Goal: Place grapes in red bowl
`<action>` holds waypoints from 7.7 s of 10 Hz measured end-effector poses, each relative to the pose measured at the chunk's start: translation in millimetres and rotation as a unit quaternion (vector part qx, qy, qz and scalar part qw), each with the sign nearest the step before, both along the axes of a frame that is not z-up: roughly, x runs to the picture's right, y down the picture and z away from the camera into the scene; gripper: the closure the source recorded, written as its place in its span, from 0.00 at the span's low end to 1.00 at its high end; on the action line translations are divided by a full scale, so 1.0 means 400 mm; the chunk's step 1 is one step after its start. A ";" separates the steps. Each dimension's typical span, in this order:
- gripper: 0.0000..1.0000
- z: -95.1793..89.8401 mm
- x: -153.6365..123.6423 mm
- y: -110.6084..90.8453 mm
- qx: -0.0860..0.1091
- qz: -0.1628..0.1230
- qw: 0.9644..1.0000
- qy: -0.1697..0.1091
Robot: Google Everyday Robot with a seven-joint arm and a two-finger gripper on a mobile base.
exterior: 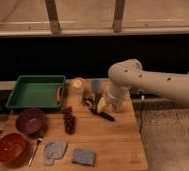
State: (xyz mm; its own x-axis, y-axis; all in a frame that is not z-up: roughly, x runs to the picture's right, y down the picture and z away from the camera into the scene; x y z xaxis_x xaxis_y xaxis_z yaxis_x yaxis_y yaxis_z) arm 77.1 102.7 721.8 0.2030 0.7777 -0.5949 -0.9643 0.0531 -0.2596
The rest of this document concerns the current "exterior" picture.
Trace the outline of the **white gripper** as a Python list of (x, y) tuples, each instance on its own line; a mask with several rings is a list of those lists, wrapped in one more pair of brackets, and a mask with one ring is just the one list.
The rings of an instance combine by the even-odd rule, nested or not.
[(119, 112), (127, 95), (127, 88), (117, 85), (109, 85), (104, 94), (104, 98), (101, 97), (99, 102), (97, 103), (97, 112), (103, 112), (107, 106), (107, 103), (112, 106), (112, 109), (115, 112)]

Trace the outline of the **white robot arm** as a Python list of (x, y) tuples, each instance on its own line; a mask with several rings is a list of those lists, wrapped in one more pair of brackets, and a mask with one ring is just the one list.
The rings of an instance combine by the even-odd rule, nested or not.
[(189, 74), (144, 71), (137, 59), (113, 64), (108, 70), (109, 85), (104, 104), (120, 109), (131, 87), (152, 92), (189, 107)]

